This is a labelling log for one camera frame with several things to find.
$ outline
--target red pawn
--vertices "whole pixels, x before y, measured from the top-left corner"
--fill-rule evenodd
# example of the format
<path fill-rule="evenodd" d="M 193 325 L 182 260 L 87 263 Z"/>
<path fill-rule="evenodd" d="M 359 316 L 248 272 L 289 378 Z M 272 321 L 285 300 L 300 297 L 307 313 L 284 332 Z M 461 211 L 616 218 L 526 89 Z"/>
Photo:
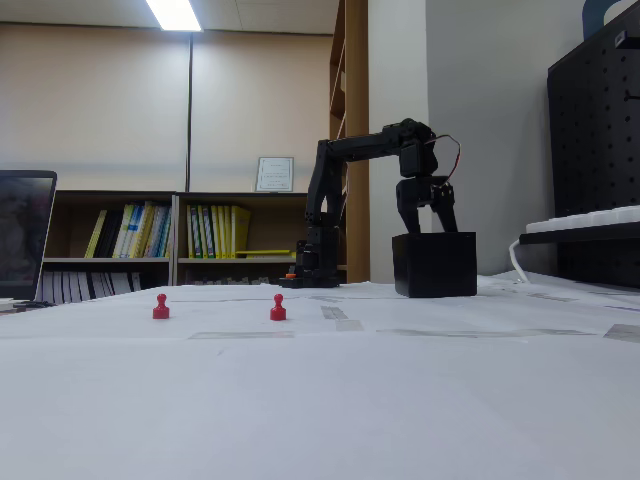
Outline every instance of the red pawn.
<path fill-rule="evenodd" d="M 167 301 L 167 296 L 164 293 L 158 295 L 158 306 L 153 309 L 153 318 L 155 320 L 166 320 L 169 318 L 169 307 L 164 302 Z"/>
<path fill-rule="evenodd" d="M 273 297 L 273 299 L 276 301 L 276 306 L 271 309 L 271 320 L 275 320 L 276 322 L 286 320 L 287 310 L 282 307 L 282 300 L 284 297 L 278 294 Z"/>

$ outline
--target ceiling light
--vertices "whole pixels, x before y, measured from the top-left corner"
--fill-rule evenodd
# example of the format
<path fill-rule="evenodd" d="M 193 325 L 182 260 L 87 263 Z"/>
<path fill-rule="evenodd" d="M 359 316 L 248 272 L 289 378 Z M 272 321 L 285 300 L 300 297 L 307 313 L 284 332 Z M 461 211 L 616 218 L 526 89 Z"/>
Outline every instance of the ceiling light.
<path fill-rule="evenodd" d="M 189 0 L 147 0 L 163 30 L 202 30 Z"/>

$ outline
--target white keyboard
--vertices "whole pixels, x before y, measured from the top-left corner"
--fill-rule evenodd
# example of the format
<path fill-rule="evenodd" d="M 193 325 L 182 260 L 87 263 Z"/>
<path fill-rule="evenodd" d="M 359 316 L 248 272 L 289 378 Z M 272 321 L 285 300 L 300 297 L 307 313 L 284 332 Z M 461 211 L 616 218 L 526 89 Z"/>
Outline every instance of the white keyboard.
<path fill-rule="evenodd" d="M 640 206 L 601 210 L 582 215 L 571 215 L 570 217 L 552 218 L 546 222 L 530 223 L 527 225 L 527 233 L 553 232 L 556 230 L 633 222 L 640 222 Z"/>

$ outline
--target black pegboard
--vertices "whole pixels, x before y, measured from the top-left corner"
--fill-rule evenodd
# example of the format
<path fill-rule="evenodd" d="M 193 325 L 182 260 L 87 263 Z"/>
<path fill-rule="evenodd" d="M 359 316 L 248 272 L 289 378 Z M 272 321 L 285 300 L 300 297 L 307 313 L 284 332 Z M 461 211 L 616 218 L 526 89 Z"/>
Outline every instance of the black pegboard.
<path fill-rule="evenodd" d="M 557 217 L 640 205 L 640 2 L 549 69 Z M 575 280 L 640 287 L 640 240 L 566 243 L 558 270 Z"/>

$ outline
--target black pole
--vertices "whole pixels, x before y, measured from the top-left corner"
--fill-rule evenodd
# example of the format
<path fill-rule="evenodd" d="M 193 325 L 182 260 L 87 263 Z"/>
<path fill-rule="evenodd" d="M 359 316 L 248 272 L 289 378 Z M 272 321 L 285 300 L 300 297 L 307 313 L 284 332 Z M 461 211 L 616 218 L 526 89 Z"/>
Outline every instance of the black pole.
<path fill-rule="evenodd" d="M 187 162 L 184 191 L 191 188 L 191 98 L 193 86 L 193 33 L 189 34 L 189 103 L 187 106 Z"/>

